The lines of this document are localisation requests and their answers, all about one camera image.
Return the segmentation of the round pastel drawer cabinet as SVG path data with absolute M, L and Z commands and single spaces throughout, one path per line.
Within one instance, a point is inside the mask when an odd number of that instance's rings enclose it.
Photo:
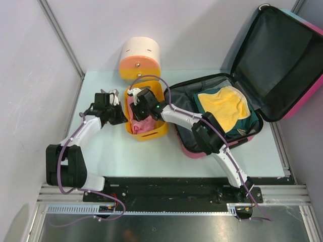
M 149 37 L 132 37 L 121 50 L 119 61 L 121 79 L 131 85 L 133 81 L 149 80 L 146 75 L 161 75 L 161 57 L 159 44 Z

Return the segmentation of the dark green cloth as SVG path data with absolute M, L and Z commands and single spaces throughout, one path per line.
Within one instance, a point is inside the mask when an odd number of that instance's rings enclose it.
M 219 91 L 220 88 L 216 88 L 216 89 L 209 89 L 209 90 L 204 90 L 202 92 L 199 93 L 216 93 Z M 193 95 L 193 99 L 195 101 L 195 104 L 197 106 L 197 109 L 200 113 L 204 114 L 206 113 L 205 111 L 202 110 L 200 104 L 196 103 L 196 95 L 199 94 L 196 93 Z M 257 117 L 255 111 L 253 110 L 253 108 L 249 105 L 248 103 L 248 107 L 251 111 L 251 115 L 248 118 L 242 119 L 237 121 L 236 125 L 234 126 L 234 128 L 229 131 L 228 133 L 225 133 L 227 136 L 235 136 L 235 135 L 247 135 L 249 134 L 252 130 L 255 129 L 255 125 L 259 124 L 259 118 Z

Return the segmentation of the yellow plastic basket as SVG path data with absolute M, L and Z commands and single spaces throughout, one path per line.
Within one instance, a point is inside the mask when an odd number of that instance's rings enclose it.
M 163 89 L 161 84 L 159 83 L 159 81 L 156 80 L 149 80 L 149 81 L 144 81 L 141 83 L 137 83 L 134 84 L 132 86 L 133 88 L 140 88 L 140 89 L 144 89 L 144 88 L 148 88 L 149 90 L 151 90 L 153 92 L 153 94 L 155 95 L 155 97 L 157 98 L 158 101 L 164 101 L 164 94 L 163 94 Z M 168 125 L 164 122 L 164 121 L 156 121 L 155 124 L 155 128 L 152 131 L 149 131 L 147 133 L 142 133 L 142 134 L 132 134 L 132 130 L 131 130 L 131 125 L 130 125 L 130 117 L 128 114 L 128 108 L 127 108 L 127 91 L 129 88 L 126 89 L 125 91 L 125 97 L 124 97 L 124 106 L 125 106 L 125 116 L 128 119 L 128 122 L 125 124 L 126 127 L 126 131 L 127 133 L 134 139 L 136 139 L 137 141 L 147 141 L 150 139 L 154 139 L 154 138 L 159 138 L 161 136 L 164 136 L 167 134 L 168 132 Z

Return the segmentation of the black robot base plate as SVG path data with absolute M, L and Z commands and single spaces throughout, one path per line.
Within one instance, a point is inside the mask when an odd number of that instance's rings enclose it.
M 251 180 L 240 188 L 227 178 L 188 177 L 111 177 L 105 179 L 101 195 L 86 192 L 84 202 L 109 202 L 108 196 L 121 200 L 128 210 L 207 209 L 226 203 L 262 203 L 259 187 Z

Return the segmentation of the yellow cloth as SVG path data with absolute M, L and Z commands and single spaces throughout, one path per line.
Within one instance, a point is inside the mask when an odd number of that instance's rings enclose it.
M 232 86 L 220 88 L 216 93 L 199 93 L 196 103 L 215 117 L 225 133 L 231 131 L 237 121 L 251 115 L 246 97 Z

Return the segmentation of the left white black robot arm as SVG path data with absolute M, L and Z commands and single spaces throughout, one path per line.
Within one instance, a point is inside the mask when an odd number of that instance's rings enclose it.
M 95 93 L 94 102 L 84 112 L 80 112 L 81 123 L 72 135 L 59 144 L 50 144 L 46 148 L 46 182 L 59 187 L 61 193 L 69 194 L 75 189 L 94 191 L 100 201 L 107 201 L 112 190 L 105 185 L 105 178 L 88 172 L 83 151 L 105 124 L 126 123 L 119 92 L 101 90 Z

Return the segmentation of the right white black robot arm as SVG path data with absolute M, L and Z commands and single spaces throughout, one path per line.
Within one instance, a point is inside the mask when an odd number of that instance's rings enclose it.
M 151 116 L 154 120 L 190 130 L 202 152 L 211 155 L 225 172 L 229 184 L 234 187 L 233 197 L 236 201 L 245 202 L 253 198 L 251 190 L 254 183 L 234 159 L 224 131 L 210 112 L 200 114 L 183 110 L 173 105 L 170 97 L 168 101 L 158 101 L 148 88 L 130 88 L 127 95 L 133 98 L 130 107 L 137 120 Z

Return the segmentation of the pink cloth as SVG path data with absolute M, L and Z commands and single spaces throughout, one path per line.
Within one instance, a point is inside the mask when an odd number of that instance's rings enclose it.
M 142 121 L 137 121 L 134 118 L 133 111 L 130 107 L 130 105 L 134 102 L 133 97 L 128 96 L 127 97 L 127 108 L 128 108 L 128 114 L 130 117 L 130 125 L 131 125 L 131 130 L 132 134 L 142 134 L 142 133 L 147 133 L 149 131 L 154 130 L 156 121 L 151 117 L 148 116 L 145 120 Z

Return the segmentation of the pink and teal children's suitcase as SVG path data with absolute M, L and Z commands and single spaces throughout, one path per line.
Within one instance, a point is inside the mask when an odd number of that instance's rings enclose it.
M 172 85 L 164 97 L 198 113 L 196 95 L 226 84 L 244 94 L 252 112 L 247 128 L 225 135 L 235 148 L 251 141 L 264 122 L 294 115 L 322 85 L 322 30 L 289 10 L 261 5 L 229 73 Z

